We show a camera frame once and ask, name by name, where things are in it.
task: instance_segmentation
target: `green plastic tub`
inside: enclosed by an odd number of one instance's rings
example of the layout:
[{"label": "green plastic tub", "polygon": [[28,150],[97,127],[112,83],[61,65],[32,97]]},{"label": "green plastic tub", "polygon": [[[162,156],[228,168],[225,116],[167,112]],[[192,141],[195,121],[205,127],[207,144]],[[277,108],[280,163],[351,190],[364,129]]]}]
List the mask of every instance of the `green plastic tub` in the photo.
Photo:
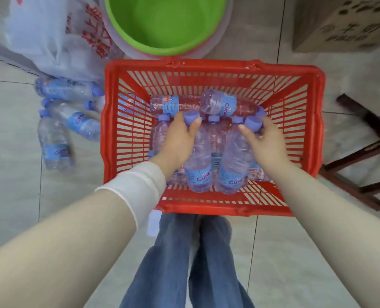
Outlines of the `green plastic tub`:
[{"label": "green plastic tub", "polygon": [[214,34],[227,0],[105,0],[120,36],[144,53],[186,53]]}]

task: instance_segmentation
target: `cardboard box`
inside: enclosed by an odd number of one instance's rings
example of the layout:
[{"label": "cardboard box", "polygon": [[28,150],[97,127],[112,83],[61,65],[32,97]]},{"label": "cardboard box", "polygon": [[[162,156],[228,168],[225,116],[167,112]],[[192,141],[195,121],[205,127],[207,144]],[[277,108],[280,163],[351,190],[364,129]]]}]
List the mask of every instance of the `cardboard box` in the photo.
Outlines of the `cardboard box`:
[{"label": "cardboard box", "polygon": [[380,0],[297,0],[293,50],[353,52],[380,46]]}]

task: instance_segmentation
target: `person's left arm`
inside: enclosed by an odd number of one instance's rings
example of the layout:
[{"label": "person's left arm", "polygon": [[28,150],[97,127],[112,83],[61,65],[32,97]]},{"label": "person's left arm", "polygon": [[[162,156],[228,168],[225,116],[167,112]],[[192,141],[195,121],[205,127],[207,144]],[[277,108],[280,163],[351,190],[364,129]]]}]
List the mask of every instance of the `person's left arm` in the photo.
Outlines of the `person's left arm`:
[{"label": "person's left arm", "polygon": [[193,149],[182,113],[162,151],[0,248],[0,308],[83,307]]}]

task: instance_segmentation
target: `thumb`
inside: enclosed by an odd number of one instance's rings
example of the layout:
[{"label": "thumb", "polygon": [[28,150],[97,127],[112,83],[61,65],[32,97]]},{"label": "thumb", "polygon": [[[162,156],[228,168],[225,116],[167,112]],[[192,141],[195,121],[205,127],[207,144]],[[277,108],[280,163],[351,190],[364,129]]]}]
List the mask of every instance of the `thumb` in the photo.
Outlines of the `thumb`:
[{"label": "thumb", "polygon": [[202,124],[202,117],[198,117],[193,121],[189,126],[189,134],[194,139],[196,137],[197,131],[199,130],[200,125]]},{"label": "thumb", "polygon": [[254,149],[259,145],[259,140],[256,138],[256,134],[243,124],[239,125],[240,133],[247,139],[250,146]]}]

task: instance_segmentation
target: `purple bottle cap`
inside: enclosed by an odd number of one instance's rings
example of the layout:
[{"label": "purple bottle cap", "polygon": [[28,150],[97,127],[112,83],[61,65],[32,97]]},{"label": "purple bottle cap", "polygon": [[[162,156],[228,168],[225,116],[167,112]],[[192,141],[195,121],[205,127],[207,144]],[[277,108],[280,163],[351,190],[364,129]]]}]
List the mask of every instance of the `purple bottle cap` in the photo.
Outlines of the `purple bottle cap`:
[{"label": "purple bottle cap", "polygon": [[53,103],[49,98],[44,98],[41,102],[42,106],[44,108],[46,108],[47,106],[49,106],[51,103]]},{"label": "purple bottle cap", "polygon": [[186,123],[187,126],[189,126],[199,116],[200,116],[200,113],[196,109],[186,111],[183,114],[184,122]]},{"label": "purple bottle cap", "polygon": [[88,111],[94,111],[92,105],[93,105],[92,101],[85,101],[85,103],[83,104],[83,108]]},{"label": "purple bottle cap", "polygon": [[94,86],[91,88],[91,93],[92,93],[93,96],[95,96],[95,97],[104,96],[104,95],[105,95],[105,90],[102,89],[101,87],[98,87],[98,86],[94,85]]},{"label": "purple bottle cap", "polygon": [[260,118],[251,116],[245,119],[244,125],[253,132],[258,132],[263,126],[263,121]]},{"label": "purple bottle cap", "polygon": [[159,115],[159,121],[170,121],[170,116],[168,114]]},{"label": "purple bottle cap", "polygon": [[242,124],[243,122],[243,117],[232,117],[232,124]]},{"label": "purple bottle cap", "polygon": [[39,115],[40,115],[41,118],[44,118],[44,117],[51,118],[52,117],[52,115],[50,114],[50,111],[47,110],[47,109],[40,109],[39,110]]},{"label": "purple bottle cap", "polygon": [[261,106],[257,106],[257,113],[256,113],[256,117],[266,117],[267,116],[267,113],[264,111],[264,108],[261,107]]},{"label": "purple bottle cap", "polygon": [[208,121],[209,122],[220,122],[220,117],[219,116],[209,116]]}]

